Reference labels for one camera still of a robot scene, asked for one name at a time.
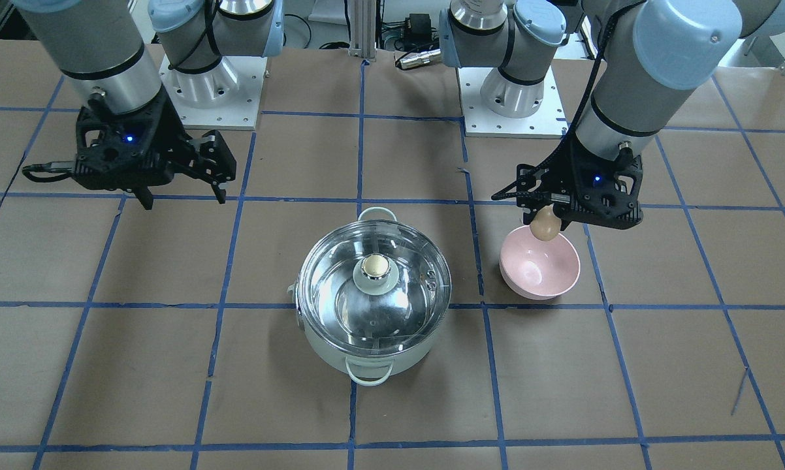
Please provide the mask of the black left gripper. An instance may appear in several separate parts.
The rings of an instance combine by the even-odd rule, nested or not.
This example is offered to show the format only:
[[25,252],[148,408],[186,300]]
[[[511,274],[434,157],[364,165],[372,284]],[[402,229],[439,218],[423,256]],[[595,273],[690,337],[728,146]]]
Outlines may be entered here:
[[524,225],[552,204],[560,232],[571,222],[626,230],[643,222],[642,179],[641,157],[630,142],[615,145],[613,159],[607,160],[578,140],[563,140],[541,164],[518,164],[515,181],[492,199],[514,199]]

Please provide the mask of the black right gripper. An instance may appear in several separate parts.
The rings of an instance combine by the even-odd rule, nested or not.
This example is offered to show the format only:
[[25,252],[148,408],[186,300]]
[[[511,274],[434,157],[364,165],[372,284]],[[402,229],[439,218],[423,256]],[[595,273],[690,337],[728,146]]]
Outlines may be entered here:
[[150,187],[169,184],[176,174],[206,182],[219,204],[236,178],[236,160],[219,131],[192,138],[165,89],[123,115],[95,90],[77,116],[76,145],[73,160],[28,164],[22,175],[37,183],[72,179],[88,190],[127,191],[145,210],[153,208]]

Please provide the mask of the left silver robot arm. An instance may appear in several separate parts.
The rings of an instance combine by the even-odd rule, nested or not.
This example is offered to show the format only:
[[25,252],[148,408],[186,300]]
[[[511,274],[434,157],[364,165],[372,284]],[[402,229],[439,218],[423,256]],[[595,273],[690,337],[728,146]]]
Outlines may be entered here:
[[[565,136],[518,164],[493,200],[514,199],[537,238],[571,222],[625,230],[643,220],[641,151],[706,82],[735,42],[785,31],[785,1],[580,1],[598,52]],[[440,13],[443,62],[485,67],[480,98],[532,116],[568,21],[549,1],[452,1]]]

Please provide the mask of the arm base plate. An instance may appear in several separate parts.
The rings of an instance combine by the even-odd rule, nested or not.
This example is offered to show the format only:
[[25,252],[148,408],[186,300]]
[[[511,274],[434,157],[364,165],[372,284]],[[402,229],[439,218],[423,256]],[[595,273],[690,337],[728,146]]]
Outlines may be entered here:
[[159,77],[181,122],[195,130],[254,131],[267,57],[223,57],[215,69],[184,74],[163,57]]
[[465,134],[470,137],[560,139],[568,119],[552,69],[522,86],[495,68],[457,70]]

